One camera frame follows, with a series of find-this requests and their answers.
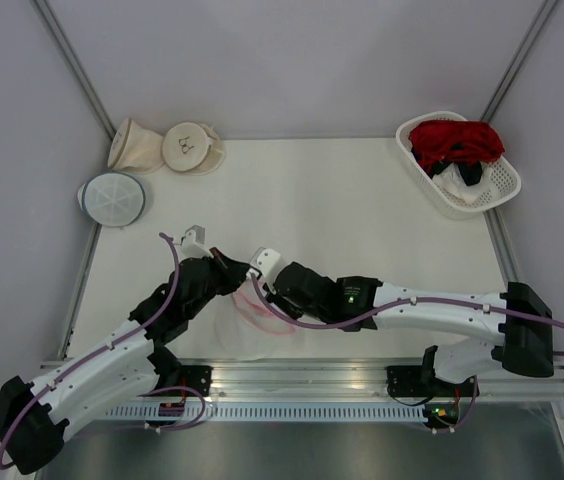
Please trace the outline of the pink-trimmed mesh laundry bag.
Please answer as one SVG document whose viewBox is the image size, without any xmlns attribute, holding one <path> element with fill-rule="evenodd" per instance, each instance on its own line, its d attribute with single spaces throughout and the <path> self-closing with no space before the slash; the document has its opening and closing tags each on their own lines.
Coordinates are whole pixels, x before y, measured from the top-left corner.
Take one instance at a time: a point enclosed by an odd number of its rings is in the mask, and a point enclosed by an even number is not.
<svg viewBox="0 0 564 480">
<path fill-rule="evenodd" d="M 236 292 L 217 297 L 214 329 L 230 358 L 259 360 L 282 354 L 302 340 L 301 332 L 273 315 L 251 280 Z"/>
</svg>

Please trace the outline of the red bra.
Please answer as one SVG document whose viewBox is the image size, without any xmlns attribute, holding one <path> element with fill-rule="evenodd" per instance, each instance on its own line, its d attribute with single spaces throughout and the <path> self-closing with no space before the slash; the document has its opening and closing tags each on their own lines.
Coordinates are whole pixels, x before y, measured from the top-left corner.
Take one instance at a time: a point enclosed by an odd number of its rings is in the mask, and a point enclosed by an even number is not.
<svg viewBox="0 0 564 480">
<path fill-rule="evenodd" d="M 417 164 L 427 174 L 439 163 L 493 163 L 505 152 L 498 133 L 480 121 L 427 120 L 407 138 Z"/>
</svg>

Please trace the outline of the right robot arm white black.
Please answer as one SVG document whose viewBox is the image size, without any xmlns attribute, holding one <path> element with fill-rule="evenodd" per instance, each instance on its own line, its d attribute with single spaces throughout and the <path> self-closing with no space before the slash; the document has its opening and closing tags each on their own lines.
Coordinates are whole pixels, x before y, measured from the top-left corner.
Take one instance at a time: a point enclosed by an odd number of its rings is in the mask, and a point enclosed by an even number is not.
<svg viewBox="0 0 564 480">
<path fill-rule="evenodd" d="M 497 368 L 521 377 L 554 373 L 549 307 L 528 285 L 511 282 L 503 293 L 433 293 L 376 278 L 333 280 L 292 262 L 264 280 L 266 299 L 309 328 L 359 332 L 407 328 L 460 336 L 425 350 L 421 388 L 440 395 L 452 385 Z"/>
</svg>

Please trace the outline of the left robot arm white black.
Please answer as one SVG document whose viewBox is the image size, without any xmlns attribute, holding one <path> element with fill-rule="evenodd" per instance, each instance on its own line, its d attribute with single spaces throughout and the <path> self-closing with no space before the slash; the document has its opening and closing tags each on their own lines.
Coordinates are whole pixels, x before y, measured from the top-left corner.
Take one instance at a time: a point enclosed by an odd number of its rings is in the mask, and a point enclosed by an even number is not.
<svg viewBox="0 0 564 480">
<path fill-rule="evenodd" d="M 258 276 L 251 265 L 217 249 L 177 260 L 168 280 L 95 347 L 31 381 L 15 376 L 5 382 L 0 470 L 39 470 L 91 421 L 131 398 L 202 399 L 203 392 L 182 381 L 182 365 L 166 346 L 211 300 Z"/>
</svg>

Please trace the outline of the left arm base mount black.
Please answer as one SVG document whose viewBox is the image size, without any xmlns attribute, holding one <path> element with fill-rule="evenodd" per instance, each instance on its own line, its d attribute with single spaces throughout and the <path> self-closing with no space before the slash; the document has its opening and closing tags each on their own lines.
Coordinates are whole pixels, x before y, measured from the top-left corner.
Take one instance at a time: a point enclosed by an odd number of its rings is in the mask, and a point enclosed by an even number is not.
<svg viewBox="0 0 564 480">
<path fill-rule="evenodd" d="M 182 365 L 177 373 L 169 374 L 161 378 L 155 389 L 171 387 L 171 390 L 158 393 L 158 397 L 182 398 L 192 396 L 192 393 L 183 390 L 175 390 L 175 386 L 189 387 L 196 390 L 202 396 L 209 394 L 212 384 L 213 368 L 210 365 Z"/>
</svg>

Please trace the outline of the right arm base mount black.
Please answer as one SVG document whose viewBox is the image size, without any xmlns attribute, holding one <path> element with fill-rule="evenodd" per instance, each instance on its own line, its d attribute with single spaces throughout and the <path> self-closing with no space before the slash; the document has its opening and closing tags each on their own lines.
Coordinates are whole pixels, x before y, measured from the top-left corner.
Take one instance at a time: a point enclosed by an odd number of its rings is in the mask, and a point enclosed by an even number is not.
<svg viewBox="0 0 564 480">
<path fill-rule="evenodd" d="M 430 377 L 422 378 L 422 367 L 419 365 L 387 366 L 387 393 L 391 398 L 402 399 L 455 399 L 471 398 L 474 393 L 475 380 L 468 378 L 460 384 L 453 384 Z"/>
</svg>

